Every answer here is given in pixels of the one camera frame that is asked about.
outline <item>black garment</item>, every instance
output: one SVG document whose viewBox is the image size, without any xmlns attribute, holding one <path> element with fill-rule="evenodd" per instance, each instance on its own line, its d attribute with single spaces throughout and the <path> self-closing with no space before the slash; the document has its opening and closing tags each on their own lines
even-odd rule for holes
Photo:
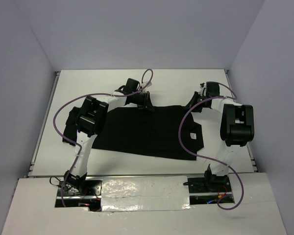
<svg viewBox="0 0 294 235">
<path fill-rule="evenodd" d="M 70 111 L 64 135 L 76 141 L 75 117 L 79 108 Z M 196 160 L 185 152 L 178 141 L 178 128 L 187 110 L 182 106 L 155 107 L 155 112 L 137 108 L 117 108 L 108 113 L 102 132 L 93 148 L 133 153 L 146 156 Z M 204 147 L 201 125 L 188 115 L 184 121 L 181 138 L 192 152 Z"/>
</svg>

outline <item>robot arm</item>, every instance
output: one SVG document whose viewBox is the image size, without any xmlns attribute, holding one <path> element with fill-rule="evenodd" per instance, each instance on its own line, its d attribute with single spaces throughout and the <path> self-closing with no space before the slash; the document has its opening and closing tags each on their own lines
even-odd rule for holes
<svg viewBox="0 0 294 235">
<path fill-rule="evenodd" d="M 200 92 L 195 92 L 187 108 L 210 97 L 220 96 L 220 87 L 216 82 L 202 83 Z M 223 140 L 216 159 L 231 165 L 237 153 L 254 137 L 254 115 L 251 105 L 242 105 L 229 98 L 213 99 L 197 106 L 194 112 L 201 112 L 202 108 L 211 108 L 222 114 L 220 137 Z M 229 168 L 223 164 L 212 162 L 208 168 L 216 178 L 228 174 Z"/>
<path fill-rule="evenodd" d="M 141 109 L 154 111 L 149 92 L 124 96 L 135 92 L 138 85 L 138 81 L 129 78 L 126 85 L 113 92 L 111 96 L 106 95 L 99 98 L 88 96 L 85 98 L 75 120 L 77 125 L 76 142 L 82 146 L 82 149 L 73 170 L 71 172 L 68 170 L 64 175 L 65 178 L 69 174 L 66 184 L 70 186 L 72 192 L 82 192 L 85 188 L 90 151 L 94 140 L 103 129 L 108 112 L 129 103 L 137 104 Z M 79 150 L 79 146 L 76 145 L 76 156 Z"/>
</svg>

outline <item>white tape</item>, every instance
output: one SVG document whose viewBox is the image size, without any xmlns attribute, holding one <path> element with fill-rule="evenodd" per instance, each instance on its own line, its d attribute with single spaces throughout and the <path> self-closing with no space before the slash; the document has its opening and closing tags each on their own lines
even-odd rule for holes
<svg viewBox="0 0 294 235">
<path fill-rule="evenodd" d="M 103 211 L 176 211 L 190 208 L 186 176 L 103 178 Z"/>
</svg>

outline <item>white table surface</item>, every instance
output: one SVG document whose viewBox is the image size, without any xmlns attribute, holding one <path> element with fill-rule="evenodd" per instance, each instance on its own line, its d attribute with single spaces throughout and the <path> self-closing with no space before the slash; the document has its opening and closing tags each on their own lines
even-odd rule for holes
<svg viewBox="0 0 294 235">
<path fill-rule="evenodd" d="M 141 80 L 145 70 L 63 70 L 61 71 L 47 122 L 35 159 L 32 176 L 62 176 L 74 160 L 74 147 L 62 143 L 62 138 L 52 125 L 55 112 L 66 102 L 83 94 L 112 93 L 127 79 Z M 228 85 L 224 70 L 154 70 L 150 91 L 154 106 L 186 105 L 194 91 L 200 90 L 200 83 L 216 81 Z M 221 95 L 231 95 L 220 88 Z M 61 131 L 69 111 L 73 106 L 80 107 L 83 99 L 66 107 L 57 118 Z M 201 124 L 204 148 L 198 154 L 214 158 L 221 144 L 221 114 L 204 109 L 202 113 L 193 113 L 194 120 Z M 92 149 L 88 161 L 88 175 L 144 175 L 144 174 L 193 174 L 204 173 L 209 161 L 197 158 L 197 161 L 172 160 L 150 156 L 141 156 L 106 150 Z M 247 147 L 238 153 L 233 167 L 238 172 L 253 172 Z"/>
<path fill-rule="evenodd" d="M 50 185 L 48 178 L 20 179 L 2 235 L 286 235 L 266 174 L 240 175 L 244 175 L 246 201 L 232 211 L 216 204 L 182 211 L 115 213 L 55 208 L 57 187 Z M 233 177 L 230 182 L 232 187 L 240 187 Z M 233 195 L 237 202 L 241 192 Z"/>
</svg>

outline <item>small white label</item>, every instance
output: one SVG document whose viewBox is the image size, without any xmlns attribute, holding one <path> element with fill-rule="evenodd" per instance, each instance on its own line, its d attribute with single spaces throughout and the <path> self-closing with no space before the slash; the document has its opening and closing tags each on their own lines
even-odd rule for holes
<svg viewBox="0 0 294 235">
<path fill-rule="evenodd" d="M 192 138 L 193 140 L 197 140 L 196 133 L 191 133 L 191 138 Z"/>
</svg>

